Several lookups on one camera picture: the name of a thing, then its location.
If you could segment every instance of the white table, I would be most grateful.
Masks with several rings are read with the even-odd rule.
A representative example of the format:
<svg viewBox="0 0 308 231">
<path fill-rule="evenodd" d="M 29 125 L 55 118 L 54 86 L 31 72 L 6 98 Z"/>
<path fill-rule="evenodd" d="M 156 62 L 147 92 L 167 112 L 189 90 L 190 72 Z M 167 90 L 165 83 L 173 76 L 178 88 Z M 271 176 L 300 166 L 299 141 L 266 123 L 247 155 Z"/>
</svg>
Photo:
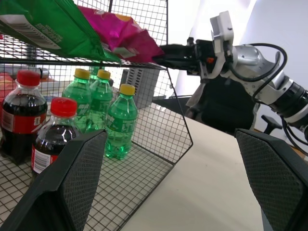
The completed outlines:
<svg viewBox="0 0 308 231">
<path fill-rule="evenodd" d="M 262 231 L 233 136 L 187 119 L 194 145 L 123 231 Z"/>
</svg>

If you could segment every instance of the snack bag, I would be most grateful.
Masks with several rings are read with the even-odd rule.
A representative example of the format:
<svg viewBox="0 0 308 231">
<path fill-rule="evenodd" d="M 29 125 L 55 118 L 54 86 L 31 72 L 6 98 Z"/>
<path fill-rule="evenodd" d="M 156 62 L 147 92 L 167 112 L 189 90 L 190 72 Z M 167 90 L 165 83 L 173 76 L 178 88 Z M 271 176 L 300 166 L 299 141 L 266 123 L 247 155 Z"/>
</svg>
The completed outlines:
<svg viewBox="0 0 308 231">
<path fill-rule="evenodd" d="M 0 32 L 62 57 L 120 61 L 72 0 L 0 0 Z"/>
<path fill-rule="evenodd" d="M 119 14 L 78 6 L 99 35 L 103 46 L 132 62 L 153 62 L 152 57 L 164 52 L 147 30 L 131 18 Z"/>
</svg>

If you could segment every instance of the yellow bottle cap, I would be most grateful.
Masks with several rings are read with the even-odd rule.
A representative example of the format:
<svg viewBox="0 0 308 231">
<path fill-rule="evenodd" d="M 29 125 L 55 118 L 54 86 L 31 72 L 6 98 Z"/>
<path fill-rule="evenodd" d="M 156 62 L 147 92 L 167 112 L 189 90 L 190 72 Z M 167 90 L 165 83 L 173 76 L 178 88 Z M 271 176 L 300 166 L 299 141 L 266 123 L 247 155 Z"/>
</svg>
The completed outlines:
<svg viewBox="0 0 308 231">
<path fill-rule="evenodd" d="M 90 71 L 76 68 L 74 76 L 80 79 L 90 79 Z"/>
<path fill-rule="evenodd" d="M 98 70 L 97 77 L 101 79 L 110 80 L 110 72 L 105 70 Z"/>
<path fill-rule="evenodd" d="M 120 93 L 124 95 L 134 95 L 135 94 L 135 87 L 130 84 L 121 84 L 120 86 Z"/>
</svg>

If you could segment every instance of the wire shelf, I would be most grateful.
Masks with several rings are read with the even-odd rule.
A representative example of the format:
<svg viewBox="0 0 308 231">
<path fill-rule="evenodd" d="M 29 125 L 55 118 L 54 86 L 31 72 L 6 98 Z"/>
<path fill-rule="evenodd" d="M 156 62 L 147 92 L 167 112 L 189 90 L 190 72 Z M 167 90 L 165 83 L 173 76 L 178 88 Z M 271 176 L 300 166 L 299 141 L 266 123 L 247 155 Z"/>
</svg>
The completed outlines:
<svg viewBox="0 0 308 231">
<path fill-rule="evenodd" d="M 74 3 L 131 16 L 142 28 L 148 29 L 158 45 L 167 43 L 166 0 L 74 0 Z M 134 100 L 139 114 L 132 149 L 123 161 L 104 159 L 84 229 L 120 230 L 193 145 L 183 113 L 153 103 L 171 96 L 177 98 L 168 70 L 155 64 L 64 58 L 10 36 L 3 37 L 0 40 L 0 100 L 15 88 L 13 79 L 19 69 L 47 70 L 39 90 L 49 106 L 52 98 L 61 96 L 74 79 L 76 68 L 92 72 L 94 67 L 100 67 L 111 72 L 114 99 L 123 82 L 136 87 Z M 181 112 L 179 101 L 176 106 Z M 30 173 L 29 162 L 16 166 L 9 158 L 0 156 L 0 225 L 27 191 Z"/>
</svg>

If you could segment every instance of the pink snack bag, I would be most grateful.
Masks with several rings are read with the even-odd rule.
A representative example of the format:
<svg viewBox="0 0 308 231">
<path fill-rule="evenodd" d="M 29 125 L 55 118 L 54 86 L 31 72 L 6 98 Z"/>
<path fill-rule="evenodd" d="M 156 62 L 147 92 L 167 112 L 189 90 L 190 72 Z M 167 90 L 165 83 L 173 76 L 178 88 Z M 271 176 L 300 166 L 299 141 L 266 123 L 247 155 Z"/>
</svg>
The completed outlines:
<svg viewBox="0 0 308 231">
<path fill-rule="evenodd" d="M 152 57 L 164 52 L 147 30 L 131 18 L 119 14 L 78 6 L 99 35 L 104 48 L 131 62 L 150 63 Z"/>
</svg>

